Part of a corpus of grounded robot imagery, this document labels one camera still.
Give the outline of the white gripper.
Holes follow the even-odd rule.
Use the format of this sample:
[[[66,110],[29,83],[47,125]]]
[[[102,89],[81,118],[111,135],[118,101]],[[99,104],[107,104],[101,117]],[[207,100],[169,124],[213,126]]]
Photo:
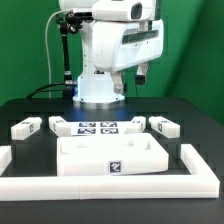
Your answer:
[[[150,31],[141,31],[140,22],[98,21],[92,35],[93,64],[99,71],[112,73],[114,92],[122,94],[124,84],[120,70],[140,64],[135,83],[144,85],[149,70],[148,62],[161,56],[163,41],[162,20],[153,21]]]

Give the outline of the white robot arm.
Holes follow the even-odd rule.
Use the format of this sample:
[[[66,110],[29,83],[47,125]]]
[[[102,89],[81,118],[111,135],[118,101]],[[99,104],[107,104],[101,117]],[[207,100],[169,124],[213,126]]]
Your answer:
[[[80,33],[83,71],[74,104],[107,108],[124,102],[125,70],[145,83],[150,62],[161,56],[161,0],[59,0],[66,32]]]

